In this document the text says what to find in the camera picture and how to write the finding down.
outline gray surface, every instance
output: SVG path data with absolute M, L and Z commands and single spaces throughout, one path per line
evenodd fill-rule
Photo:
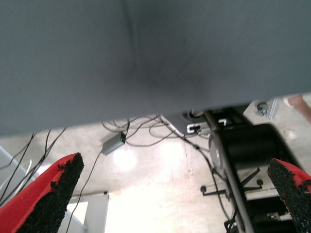
M 2 0 L 0 134 L 310 91 L 310 9 Z

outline bare leg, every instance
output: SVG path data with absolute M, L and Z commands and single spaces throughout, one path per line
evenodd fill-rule
M 288 103 L 294 107 L 311 124 L 311 108 L 303 100 L 302 95 L 288 98 Z

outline person's leg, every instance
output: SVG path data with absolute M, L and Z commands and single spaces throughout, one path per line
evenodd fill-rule
M 303 100 L 302 95 L 288 98 L 288 103 L 294 107 L 311 124 L 311 108 Z

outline white floor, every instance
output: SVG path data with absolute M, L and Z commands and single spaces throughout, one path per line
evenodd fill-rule
M 306 96 L 306 100 L 311 104 L 310 96 Z M 255 115 L 253 104 L 245 115 L 254 123 L 266 122 L 264 117 Z M 276 125 L 305 170 L 311 173 L 311 126 L 282 102 L 275 119 L 270 123 Z M 60 131 L 52 131 L 49 143 Z M 165 128 L 157 128 L 154 132 L 159 135 L 168 133 Z M 47 131 L 40 132 L 35 137 L 25 160 L 38 161 L 44 152 L 46 134 Z M 77 195 L 103 142 L 113 135 L 101 123 L 68 128 L 53 147 L 43 168 L 62 156 L 80 152 L 85 168 L 74 191 Z M 0 145 L 14 155 L 29 138 L 30 134 L 1 138 Z M 207 147 L 204 139 L 194 137 L 190 140 Z M 150 144 L 157 139 L 149 136 L 148 129 L 142 129 L 129 141 Z M 273 186 L 267 184 L 269 180 L 264 169 L 260 177 L 265 182 L 264 192 L 275 192 Z M 153 147 L 133 148 L 125 145 L 108 156 L 102 155 L 84 193 L 110 193 L 107 233 L 222 233 L 225 231 L 225 217 L 218 199 L 216 196 L 203 197 L 200 193 L 202 185 L 214 190 L 210 172 L 201 155 L 179 139 L 166 139 Z M 230 204 L 225 198 L 223 202 L 231 214 Z

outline concrete floor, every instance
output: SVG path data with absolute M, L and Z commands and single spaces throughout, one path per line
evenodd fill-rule
M 306 95 L 305 100 L 311 104 L 311 95 Z M 265 117 L 255 114 L 254 103 L 247 108 L 245 115 L 255 124 L 267 121 Z M 270 123 L 278 128 L 304 169 L 311 173 L 311 125 L 283 102 Z M 61 129 L 53 130 L 49 142 L 60 131 Z M 154 132 L 159 135 L 168 133 L 164 127 L 156 128 Z M 32 159 L 34 163 L 38 161 L 44 152 L 46 134 L 47 131 L 38 133 L 25 160 Z M 77 195 L 103 142 L 113 135 L 101 123 L 68 128 L 53 147 L 43 168 L 62 156 L 80 152 L 85 168 L 74 191 L 74 195 Z M 30 134 L 4 137 L 0 138 L 0 145 L 14 155 L 29 138 Z M 129 139 L 136 144 L 150 144 L 157 140 L 149 136 L 148 129 L 139 130 Z M 190 140 L 203 147 L 207 146 L 206 140 L 202 138 L 194 137 Z M 242 171 L 241 177 L 248 173 L 249 170 Z M 250 198 L 275 193 L 265 174 L 265 168 L 260 177 L 265 182 L 264 189 L 261 193 L 256 191 L 248 194 Z M 167 139 L 147 148 L 125 145 L 108 156 L 102 155 L 84 193 L 110 193 L 107 233 L 222 233 L 225 216 L 218 199 L 216 196 L 203 197 L 200 193 L 202 185 L 214 190 L 210 172 L 202 156 L 179 139 Z M 231 215 L 230 203 L 225 198 L 223 202 Z

